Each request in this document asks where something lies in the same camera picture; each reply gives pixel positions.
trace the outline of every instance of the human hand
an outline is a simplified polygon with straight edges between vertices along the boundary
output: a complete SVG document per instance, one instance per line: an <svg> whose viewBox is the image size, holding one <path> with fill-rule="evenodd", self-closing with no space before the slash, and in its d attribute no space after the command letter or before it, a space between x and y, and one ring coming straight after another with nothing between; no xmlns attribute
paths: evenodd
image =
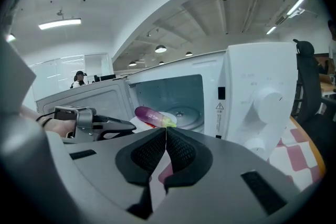
<svg viewBox="0 0 336 224"><path fill-rule="evenodd" d="M67 133L75 130L75 121L61 121L52 119L44 127L46 131L58 133L61 137L66 137Z"/></svg>

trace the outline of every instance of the microwave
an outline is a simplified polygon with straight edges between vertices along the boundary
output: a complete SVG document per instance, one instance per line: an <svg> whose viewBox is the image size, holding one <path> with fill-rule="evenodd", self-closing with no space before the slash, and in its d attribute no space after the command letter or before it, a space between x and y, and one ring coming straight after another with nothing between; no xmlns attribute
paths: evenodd
<svg viewBox="0 0 336 224"><path fill-rule="evenodd" d="M245 146L267 159L289 121L297 83L295 46L232 45L129 75L70 89L36 102L95 108L125 121L147 106L177 118L177 127Z"/></svg>

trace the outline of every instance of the office chair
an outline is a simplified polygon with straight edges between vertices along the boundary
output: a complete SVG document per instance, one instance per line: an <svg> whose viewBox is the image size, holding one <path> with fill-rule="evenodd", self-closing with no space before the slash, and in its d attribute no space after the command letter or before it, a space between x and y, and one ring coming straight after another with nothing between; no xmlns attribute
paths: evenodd
<svg viewBox="0 0 336 224"><path fill-rule="evenodd" d="M333 116L336 113L336 100L322 97L319 70L314 58L314 47L307 41L297 43L298 84L293 109L297 113L292 116L310 136L318 148L325 165L330 163L329 156L336 146L336 122ZM317 114L320 105L327 108L324 114Z"/></svg>

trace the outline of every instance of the microwave door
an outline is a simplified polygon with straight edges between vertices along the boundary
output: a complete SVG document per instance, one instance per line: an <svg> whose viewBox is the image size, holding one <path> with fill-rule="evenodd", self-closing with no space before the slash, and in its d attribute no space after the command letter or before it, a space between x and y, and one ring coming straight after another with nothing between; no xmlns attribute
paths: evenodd
<svg viewBox="0 0 336 224"><path fill-rule="evenodd" d="M134 117L134 110L126 87L123 79L106 80L59 92L38 100L36 104L42 114L50 113L54 107L61 105L85 106L95 108L99 115L129 121Z"/></svg>

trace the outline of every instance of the glass partition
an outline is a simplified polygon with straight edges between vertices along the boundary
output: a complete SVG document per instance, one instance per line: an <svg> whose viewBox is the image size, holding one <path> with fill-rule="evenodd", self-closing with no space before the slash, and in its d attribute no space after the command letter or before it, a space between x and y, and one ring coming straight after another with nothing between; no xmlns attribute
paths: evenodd
<svg viewBox="0 0 336 224"><path fill-rule="evenodd" d="M87 80L91 84L94 76L106 76L110 74L108 58L106 54L85 55L85 68Z"/></svg>
<svg viewBox="0 0 336 224"><path fill-rule="evenodd" d="M57 80L61 74L56 72L55 60L37 63L31 66L31 69L36 75L33 83L35 100L58 92Z"/></svg>
<svg viewBox="0 0 336 224"><path fill-rule="evenodd" d="M77 71L87 74L85 84L91 84L94 76L111 74L107 54L75 55L29 66L36 75L33 83L34 101L69 90Z"/></svg>
<svg viewBox="0 0 336 224"><path fill-rule="evenodd" d="M59 92L70 89L77 71L86 72L84 55L56 59L56 73L60 74L57 77Z"/></svg>

